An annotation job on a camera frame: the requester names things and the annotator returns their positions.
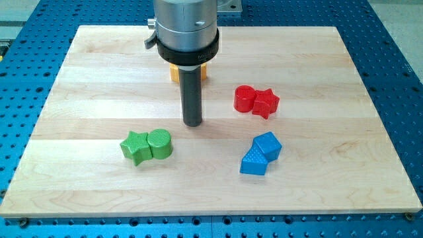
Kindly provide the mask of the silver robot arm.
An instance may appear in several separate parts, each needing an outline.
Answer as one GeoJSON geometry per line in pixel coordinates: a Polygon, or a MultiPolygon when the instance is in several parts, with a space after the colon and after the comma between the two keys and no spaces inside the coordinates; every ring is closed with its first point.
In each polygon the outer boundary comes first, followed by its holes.
{"type": "Polygon", "coordinates": [[[202,123],[201,65],[219,49],[217,0],[154,0],[153,33],[147,49],[178,68],[183,122],[202,123]]]}

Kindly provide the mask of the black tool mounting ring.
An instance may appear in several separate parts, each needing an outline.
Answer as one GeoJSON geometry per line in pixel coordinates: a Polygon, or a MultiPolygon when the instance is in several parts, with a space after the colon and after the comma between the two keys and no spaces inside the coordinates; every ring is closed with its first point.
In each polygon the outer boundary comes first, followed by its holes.
{"type": "Polygon", "coordinates": [[[172,50],[165,46],[159,39],[158,30],[156,30],[157,40],[157,51],[158,54],[167,62],[179,66],[196,66],[202,65],[207,61],[213,59],[219,50],[219,30],[217,29],[216,35],[213,41],[206,47],[200,48],[199,50],[192,52],[180,52],[172,50]]]}

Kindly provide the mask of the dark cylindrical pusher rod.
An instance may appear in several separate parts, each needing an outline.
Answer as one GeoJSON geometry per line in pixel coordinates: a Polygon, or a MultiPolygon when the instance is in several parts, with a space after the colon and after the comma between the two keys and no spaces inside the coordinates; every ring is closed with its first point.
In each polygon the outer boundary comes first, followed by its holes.
{"type": "Polygon", "coordinates": [[[190,127],[202,122],[201,67],[178,66],[183,122],[190,127]]]}

